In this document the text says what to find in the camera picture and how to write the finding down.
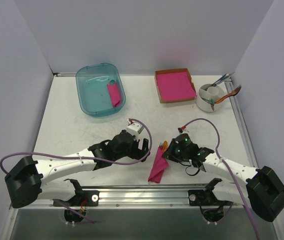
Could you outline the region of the orange plastic spoon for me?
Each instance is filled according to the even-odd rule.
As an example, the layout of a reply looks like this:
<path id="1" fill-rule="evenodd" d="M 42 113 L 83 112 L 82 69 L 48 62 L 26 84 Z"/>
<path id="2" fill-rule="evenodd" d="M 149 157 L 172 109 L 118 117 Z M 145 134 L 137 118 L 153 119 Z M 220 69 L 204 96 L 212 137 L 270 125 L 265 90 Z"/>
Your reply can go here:
<path id="1" fill-rule="evenodd" d="M 165 152 L 166 150 L 167 150 L 167 148 L 168 148 L 168 142 L 167 141 L 164 141 L 164 143 L 163 143 L 163 152 Z"/>

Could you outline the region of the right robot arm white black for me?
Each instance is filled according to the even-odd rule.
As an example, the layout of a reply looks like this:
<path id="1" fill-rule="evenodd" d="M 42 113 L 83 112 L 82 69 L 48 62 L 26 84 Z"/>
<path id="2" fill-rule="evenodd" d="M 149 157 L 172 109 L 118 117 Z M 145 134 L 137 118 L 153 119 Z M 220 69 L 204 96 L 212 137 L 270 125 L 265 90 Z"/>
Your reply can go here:
<path id="1" fill-rule="evenodd" d="M 186 133 L 172 139 L 162 156 L 217 175 L 204 187 L 203 195 L 197 196 L 199 205 L 248 201 L 251 209 L 267 222 L 274 221 L 284 209 L 284 184 L 270 167 L 258 169 L 229 159 L 220 160 L 214 150 L 199 147 Z"/>

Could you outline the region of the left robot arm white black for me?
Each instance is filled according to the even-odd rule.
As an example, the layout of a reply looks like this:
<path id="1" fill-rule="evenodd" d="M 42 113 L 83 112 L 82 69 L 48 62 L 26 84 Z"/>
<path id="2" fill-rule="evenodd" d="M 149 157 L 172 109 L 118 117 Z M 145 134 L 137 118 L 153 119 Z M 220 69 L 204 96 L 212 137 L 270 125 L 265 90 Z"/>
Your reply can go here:
<path id="1" fill-rule="evenodd" d="M 149 140 L 122 130 L 113 139 L 96 143 L 62 159 L 34 160 L 23 157 L 5 176 L 5 183 L 13 208 L 23 208 L 38 199 L 58 199 L 76 206 L 84 192 L 75 179 L 67 176 L 79 172 L 96 171 L 110 167 L 119 159 L 128 157 L 143 162 L 149 155 Z"/>

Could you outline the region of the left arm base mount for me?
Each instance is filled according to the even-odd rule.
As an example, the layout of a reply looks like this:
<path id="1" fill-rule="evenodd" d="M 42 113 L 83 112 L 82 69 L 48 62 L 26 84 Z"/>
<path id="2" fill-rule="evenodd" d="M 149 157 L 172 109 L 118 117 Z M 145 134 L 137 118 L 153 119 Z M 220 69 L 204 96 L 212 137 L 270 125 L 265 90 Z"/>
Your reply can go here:
<path id="1" fill-rule="evenodd" d="M 68 224 L 95 224 L 97 221 L 87 216 L 87 208 L 98 206 L 99 194 L 98 190 L 83 190 L 68 201 L 54 199 L 53 206 L 64 208 L 63 218 Z"/>

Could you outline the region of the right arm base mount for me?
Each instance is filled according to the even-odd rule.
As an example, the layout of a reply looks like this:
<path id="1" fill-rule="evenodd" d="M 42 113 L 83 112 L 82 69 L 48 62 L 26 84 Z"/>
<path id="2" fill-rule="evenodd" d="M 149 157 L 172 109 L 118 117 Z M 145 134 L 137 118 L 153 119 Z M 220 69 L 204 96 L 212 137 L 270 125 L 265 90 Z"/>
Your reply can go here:
<path id="1" fill-rule="evenodd" d="M 191 189 L 188 191 L 188 201 L 191 207 L 199 207 L 208 225 L 217 225 L 226 217 L 233 207 L 227 200 L 218 200 L 210 191 Z"/>

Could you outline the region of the pink paper napkin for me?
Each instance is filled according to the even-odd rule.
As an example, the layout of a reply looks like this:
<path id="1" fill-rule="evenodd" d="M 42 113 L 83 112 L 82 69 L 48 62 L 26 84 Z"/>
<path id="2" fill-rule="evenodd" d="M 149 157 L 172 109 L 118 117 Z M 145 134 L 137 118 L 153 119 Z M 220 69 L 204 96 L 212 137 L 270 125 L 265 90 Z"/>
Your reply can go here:
<path id="1" fill-rule="evenodd" d="M 166 159 L 162 157 L 166 147 L 159 146 L 157 149 L 156 157 L 148 177 L 148 182 L 153 182 L 159 184 L 161 182 L 162 176 L 165 170 L 169 167 L 169 164 Z"/>

